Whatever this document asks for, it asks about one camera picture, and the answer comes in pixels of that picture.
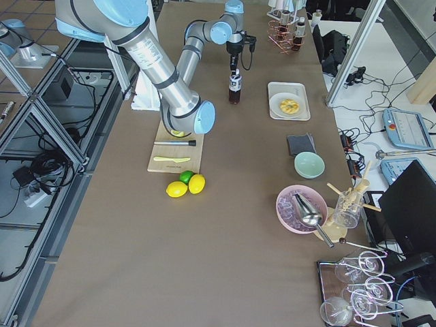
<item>lemon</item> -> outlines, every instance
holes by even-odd
[[[176,136],[177,138],[182,138],[183,136],[185,136],[185,132],[183,132],[183,131],[174,131],[173,129],[171,129],[171,134]]]
[[[198,194],[204,189],[205,184],[206,179],[204,179],[203,175],[193,175],[189,180],[189,191],[192,194]]]
[[[171,198],[179,198],[183,194],[185,194],[187,190],[188,190],[188,186],[184,184],[184,182],[175,181],[168,185],[168,187],[166,188],[166,193]]]
[[[182,172],[179,176],[179,181],[180,182],[184,182],[184,184],[188,185],[189,180],[191,179],[191,177],[194,175],[194,173],[191,170],[185,170],[184,172]]]

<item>black bag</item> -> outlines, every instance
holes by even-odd
[[[318,26],[315,26],[312,34],[322,71],[336,76],[338,65],[342,64],[347,54],[348,36],[338,31],[331,31],[322,37]]]

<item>light green bowl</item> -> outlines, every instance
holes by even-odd
[[[301,152],[294,161],[297,173],[304,178],[315,178],[324,172],[326,165],[322,158],[313,152]]]

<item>white table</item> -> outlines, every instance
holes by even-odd
[[[337,30],[342,34],[349,35],[351,38],[353,38],[357,28],[358,23],[356,22],[335,22],[325,20],[322,20],[320,22],[320,31],[322,35],[327,34],[329,31]],[[406,63],[401,57],[399,51],[396,49],[395,45],[393,44],[392,40],[390,39],[388,33],[386,32],[381,23],[376,23],[373,26],[370,36],[367,38],[367,41],[362,51],[360,52],[358,58],[356,59],[356,62],[354,63],[356,67],[365,66],[367,68],[366,73],[376,78],[382,78],[388,85],[392,83],[392,80],[397,72],[405,67],[405,64]],[[326,81],[326,86],[329,89],[332,85],[332,78],[324,74],[324,80]],[[403,82],[406,80],[409,81],[404,84],[398,84],[391,87],[389,93],[387,94],[389,99],[393,99],[404,88],[408,87],[416,81],[415,78],[413,78],[413,74],[410,72],[408,67],[406,67],[396,77],[395,82]],[[344,87],[343,90],[339,93],[339,96],[334,103],[333,109],[338,127],[341,129],[351,129],[353,127],[358,127],[361,131],[364,132],[362,123],[360,122],[358,117],[361,114],[366,114],[369,112],[349,111],[347,109],[341,108],[340,106],[345,106],[354,110],[368,110],[369,107],[365,104],[365,99],[371,96],[371,91],[381,91],[382,89],[383,86],[376,82],[372,82],[370,84],[360,83],[355,84],[351,87]],[[409,100],[406,97],[406,92],[407,91],[399,95],[392,105],[403,110],[419,112],[424,118],[436,123],[436,113],[433,111],[431,105],[410,104]],[[370,106],[374,106],[375,104],[383,102],[383,100],[384,99],[381,93],[374,93],[374,96],[367,102]],[[381,106],[385,107],[388,104],[389,102],[386,101]],[[383,110],[384,108],[375,109],[375,111],[379,113],[375,114],[375,124],[372,128],[373,131],[380,131],[381,129],[384,129],[384,123],[382,121]],[[425,121],[425,123],[428,128],[431,126],[428,121]],[[436,127],[434,127],[430,131],[435,132]],[[431,138],[433,143],[436,143],[436,137],[431,136]],[[391,141],[389,141],[386,132],[371,134],[365,141],[359,143],[357,146],[356,150],[365,156],[366,162],[368,162],[369,160],[373,161],[373,167],[370,169],[368,174],[369,180],[371,182],[371,186],[369,187],[369,189],[374,191],[384,191],[388,188],[388,183],[386,182],[379,168],[379,160],[376,160],[374,156],[377,149],[373,145],[365,144],[365,142],[377,143],[386,152],[398,151],[401,149],[395,147],[391,143]],[[433,178],[436,179],[436,157],[421,154],[392,158],[411,156],[418,157],[427,169],[427,171],[432,175]],[[405,305],[404,313],[408,315],[410,319],[413,317],[418,317],[419,315],[425,313],[431,314],[433,316],[433,319],[436,319],[436,309],[432,305],[431,301],[410,298],[401,302]]]

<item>yellow knife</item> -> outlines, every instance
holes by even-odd
[[[153,160],[154,161],[173,161],[173,162],[179,164],[180,162],[189,161],[189,160],[191,160],[191,158],[189,158],[189,157],[186,157],[186,158],[169,158],[169,157],[156,156],[156,157],[153,157]]]

